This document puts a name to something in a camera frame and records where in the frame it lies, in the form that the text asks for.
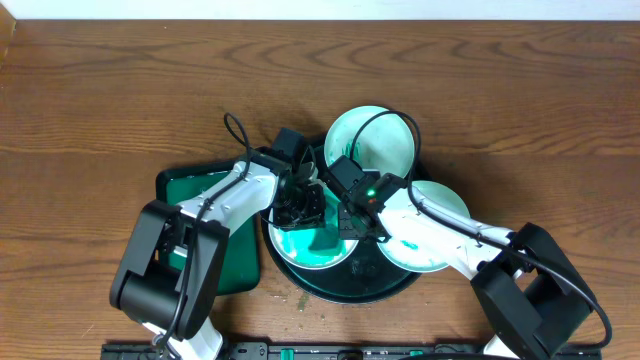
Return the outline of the green scrubbing sponge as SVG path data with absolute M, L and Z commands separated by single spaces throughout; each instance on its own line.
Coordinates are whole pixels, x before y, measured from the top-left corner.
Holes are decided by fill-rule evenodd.
M 312 229 L 308 250 L 316 253 L 337 254 L 344 248 L 344 241 L 336 222 L 327 222 L 324 227 Z

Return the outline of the black rectangular water tray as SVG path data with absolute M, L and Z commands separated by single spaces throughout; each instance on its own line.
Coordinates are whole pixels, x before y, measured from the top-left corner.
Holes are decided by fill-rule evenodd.
M 233 160 L 227 160 L 161 171 L 155 180 L 156 199 L 169 205 L 191 199 L 224 179 L 233 165 Z M 230 236 L 218 295 L 249 291 L 257 286 L 260 280 L 257 244 L 256 220 L 252 217 Z

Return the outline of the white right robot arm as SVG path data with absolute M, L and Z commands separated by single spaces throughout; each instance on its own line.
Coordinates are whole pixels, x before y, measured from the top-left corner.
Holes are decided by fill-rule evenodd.
M 421 272 L 437 258 L 469 280 L 495 332 L 483 357 L 553 359 L 565 350 L 606 346 L 570 344 L 592 313 L 606 315 L 543 228 L 528 223 L 513 231 L 475 221 L 393 174 L 337 170 L 329 187 L 342 201 L 344 237 L 376 241 L 394 265 L 409 271 Z

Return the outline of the white plate with green stain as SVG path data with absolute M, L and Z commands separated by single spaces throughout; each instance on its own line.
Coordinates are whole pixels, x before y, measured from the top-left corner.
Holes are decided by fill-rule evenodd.
M 358 241 L 343 239 L 338 230 L 338 198 L 324 187 L 325 226 L 284 231 L 268 225 L 268 234 L 276 253 L 290 265 L 307 270 L 321 270 L 344 261 Z

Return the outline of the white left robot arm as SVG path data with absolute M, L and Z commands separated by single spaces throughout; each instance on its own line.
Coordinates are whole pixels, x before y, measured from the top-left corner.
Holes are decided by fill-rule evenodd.
M 209 318 L 230 237 L 255 214 L 282 208 L 288 228 L 324 221 L 314 160 L 248 150 L 225 178 L 176 205 L 141 210 L 116 271 L 112 307 L 154 334 L 162 359 L 214 359 L 222 335 Z

